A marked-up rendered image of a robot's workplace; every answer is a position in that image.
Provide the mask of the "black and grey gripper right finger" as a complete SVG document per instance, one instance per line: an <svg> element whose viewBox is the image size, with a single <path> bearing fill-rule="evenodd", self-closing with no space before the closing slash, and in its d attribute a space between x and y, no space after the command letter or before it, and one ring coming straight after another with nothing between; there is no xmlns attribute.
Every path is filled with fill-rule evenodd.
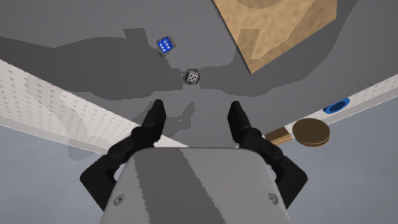
<svg viewBox="0 0 398 224"><path fill-rule="evenodd" d="M275 183L283 199L286 210L308 181L306 173L299 168L282 150L262 137L260 130L252 128L239 101L233 101L227 116L232 138L238 148L260 154L265 163L276 173ZM249 123L248 123L249 122Z"/></svg>

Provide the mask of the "white die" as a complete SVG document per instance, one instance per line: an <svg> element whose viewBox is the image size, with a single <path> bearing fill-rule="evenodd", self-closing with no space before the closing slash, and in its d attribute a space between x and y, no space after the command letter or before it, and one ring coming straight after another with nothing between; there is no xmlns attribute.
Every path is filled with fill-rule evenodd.
<svg viewBox="0 0 398 224"><path fill-rule="evenodd" d="M195 72L195 71L190 70L187 80L190 81L190 82L195 83L196 80L197 80L197 77L198 77L198 73Z"/></svg>

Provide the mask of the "blue die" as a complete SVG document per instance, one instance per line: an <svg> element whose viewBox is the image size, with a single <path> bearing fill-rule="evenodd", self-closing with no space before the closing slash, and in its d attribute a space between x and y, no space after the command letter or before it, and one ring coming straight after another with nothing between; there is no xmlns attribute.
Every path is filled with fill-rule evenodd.
<svg viewBox="0 0 398 224"><path fill-rule="evenodd" d="M168 37L165 37L160 42L158 42L158 46L160 47L163 53L166 53L167 51L171 50L173 47Z"/></svg>

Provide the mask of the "tan square mat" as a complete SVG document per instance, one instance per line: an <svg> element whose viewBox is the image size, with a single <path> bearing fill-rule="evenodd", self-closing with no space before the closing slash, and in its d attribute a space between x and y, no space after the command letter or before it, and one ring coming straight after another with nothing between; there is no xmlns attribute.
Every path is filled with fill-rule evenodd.
<svg viewBox="0 0 398 224"><path fill-rule="evenodd" d="M213 0L251 74L336 19L337 0Z"/></svg>

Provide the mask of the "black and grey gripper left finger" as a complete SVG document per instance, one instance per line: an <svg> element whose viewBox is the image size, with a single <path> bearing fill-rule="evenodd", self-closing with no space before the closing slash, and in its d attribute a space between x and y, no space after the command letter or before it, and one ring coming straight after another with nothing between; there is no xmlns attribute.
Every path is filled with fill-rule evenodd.
<svg viewBox="0 0 398 224"><path fill-rule="evenodd" d="M81 183L103 212L117 182L114 174L119 166L127 163L133 153L153 147L161 138L166 121L163 101L156 99L149 111L141 126L135 127L130 136L111 146L106 155L95 161L80 176Z"/></svg>

